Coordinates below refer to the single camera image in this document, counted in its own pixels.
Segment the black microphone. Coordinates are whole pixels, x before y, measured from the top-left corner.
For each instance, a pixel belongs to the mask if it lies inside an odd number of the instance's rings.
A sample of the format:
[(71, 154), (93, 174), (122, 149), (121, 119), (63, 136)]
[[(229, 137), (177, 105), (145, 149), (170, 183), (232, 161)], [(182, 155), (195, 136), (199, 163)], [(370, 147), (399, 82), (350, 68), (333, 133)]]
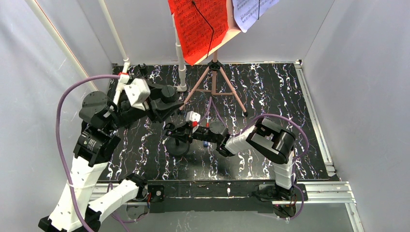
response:
[(176, 102), (178, 99), (177, 90), (175, 87), (166, 85), (161, 89), (161, 97), (160, 99), (164, 103), (171, 103)]

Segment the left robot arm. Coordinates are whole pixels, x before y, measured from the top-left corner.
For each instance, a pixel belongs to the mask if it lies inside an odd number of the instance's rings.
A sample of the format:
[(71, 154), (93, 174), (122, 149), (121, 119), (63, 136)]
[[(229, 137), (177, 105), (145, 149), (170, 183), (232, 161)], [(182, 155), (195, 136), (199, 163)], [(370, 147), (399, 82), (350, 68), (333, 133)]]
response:
[(73, 150), (72, 165), (64, 169), (66, 185), (55, 209), (39, 221), (39, 228), (45, 232), (96, 232), (119, 207), (141, 196), (147, 181), (130, 174), (117, 187), (91, 200), (120, 142), (115, 131), (144, 117), (164, 122), (182, 105), (176, 87), (145, 78), (126, 81), (118, 103), (102, 91), (86, 95), (79, 112), (82, 131)]

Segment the white PVC pipe frame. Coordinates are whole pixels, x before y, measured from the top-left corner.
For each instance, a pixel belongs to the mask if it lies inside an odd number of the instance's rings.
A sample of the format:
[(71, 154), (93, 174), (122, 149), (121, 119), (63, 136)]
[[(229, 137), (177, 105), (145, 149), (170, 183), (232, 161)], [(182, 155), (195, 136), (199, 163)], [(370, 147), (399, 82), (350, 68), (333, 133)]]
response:
[(81, 77), (110, 73), (115, 64), (176, 64), (177, 90), (187, 89), (167, 1), (29, 0), (27, 4)]

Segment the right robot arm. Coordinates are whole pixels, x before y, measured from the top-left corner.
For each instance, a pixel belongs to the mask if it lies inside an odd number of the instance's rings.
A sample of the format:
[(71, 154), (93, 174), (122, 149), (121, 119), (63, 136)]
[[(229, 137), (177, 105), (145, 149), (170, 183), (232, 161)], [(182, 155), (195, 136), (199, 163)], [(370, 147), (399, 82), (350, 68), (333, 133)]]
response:
[(188, 121), (182, 126), (167, 123), (164, 131), (169, 139), (165, 143), (167, 152), (173, 157), (188, 153), (194, 140), (214, 143), (215, 150), (224, 157), (232, 157), (240, 152), (253, 150), (273, 163), (275, 172), (274, 186), (256, 196), (270, 200), (292, 200), (294, 193), (293, 151), (296, 135), (266, 117), (256, 120), (255, 124), (234, 136), (219, 120), (208, 126), (200, 126), (197, 121)]

